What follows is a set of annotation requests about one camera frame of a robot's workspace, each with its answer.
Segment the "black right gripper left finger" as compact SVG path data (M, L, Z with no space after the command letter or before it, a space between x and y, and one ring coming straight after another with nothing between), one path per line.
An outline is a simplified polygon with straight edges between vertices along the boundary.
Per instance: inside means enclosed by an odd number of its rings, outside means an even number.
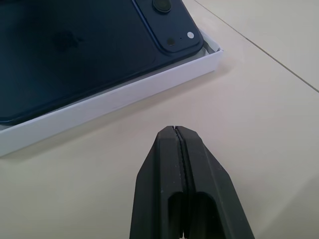
M178 239L182 235L184 173L173 126L159 131L136 179L132 239Z

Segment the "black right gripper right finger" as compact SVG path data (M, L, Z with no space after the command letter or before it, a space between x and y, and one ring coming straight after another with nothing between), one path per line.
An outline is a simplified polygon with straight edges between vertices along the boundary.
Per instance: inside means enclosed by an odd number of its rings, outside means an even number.
M186 183L186 239L252 239L232 180L197 132L177 126Z

